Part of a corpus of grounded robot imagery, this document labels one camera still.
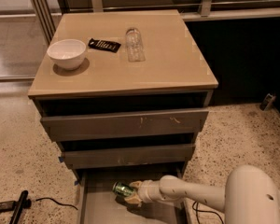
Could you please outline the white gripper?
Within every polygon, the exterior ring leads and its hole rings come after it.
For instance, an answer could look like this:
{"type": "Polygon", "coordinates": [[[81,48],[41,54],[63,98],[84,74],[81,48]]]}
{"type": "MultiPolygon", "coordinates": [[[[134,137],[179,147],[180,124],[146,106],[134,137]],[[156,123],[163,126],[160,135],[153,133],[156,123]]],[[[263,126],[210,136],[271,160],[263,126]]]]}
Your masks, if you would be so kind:
{"type": "Polygon", "coordinates": [[[143,203],[153,203],[162,200],[159,181],[134,181],[129,184],[130,187],[138,189],[137,194],[125,197],[124,201],[129,204],[140,207],[143,203]]]}

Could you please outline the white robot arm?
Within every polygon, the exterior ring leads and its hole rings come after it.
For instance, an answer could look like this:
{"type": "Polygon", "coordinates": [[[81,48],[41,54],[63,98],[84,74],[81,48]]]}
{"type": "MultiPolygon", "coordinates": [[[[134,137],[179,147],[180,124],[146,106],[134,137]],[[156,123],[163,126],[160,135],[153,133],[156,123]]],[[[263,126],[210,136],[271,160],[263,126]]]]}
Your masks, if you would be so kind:
{"type": "Polygon", "coordinates": [[[188,198],[223,213],[225,224],[280,224],[280,190],[252,165],[233,169],[223,187],[190,183],[172,175],[132,185],[136,191],[125,199],[127,203],[175,203],[188,198]]]}

